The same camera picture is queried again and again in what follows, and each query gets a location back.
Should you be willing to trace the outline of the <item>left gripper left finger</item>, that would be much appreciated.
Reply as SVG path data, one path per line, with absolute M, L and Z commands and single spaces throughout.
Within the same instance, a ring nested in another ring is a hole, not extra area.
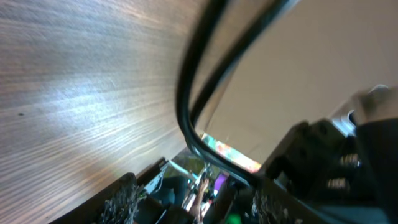
M 136 176 L 131 172 L 124 174 L 86 202 L 62 217 L 50 222 L 50 224 L 93 223 L 96 221 L 97 217 L 104 212 L 105 201 L 110 200 L 120 192 L 123 187 L 127 187 L 128 185 L 136 185 Z

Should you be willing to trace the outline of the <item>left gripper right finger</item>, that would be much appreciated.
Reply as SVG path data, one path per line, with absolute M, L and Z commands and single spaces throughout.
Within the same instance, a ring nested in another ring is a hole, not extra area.
M 255 202 L 261 223 L 397 223 L 376 206 L 306 203 L 264 179 Z

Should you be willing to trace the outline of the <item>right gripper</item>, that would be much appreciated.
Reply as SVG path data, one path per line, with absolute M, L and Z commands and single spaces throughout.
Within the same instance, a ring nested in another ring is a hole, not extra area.
M 361 91 L 332 119 L 292 127 L 257 196 L 287 205 L 397 207 L 397 88 Z

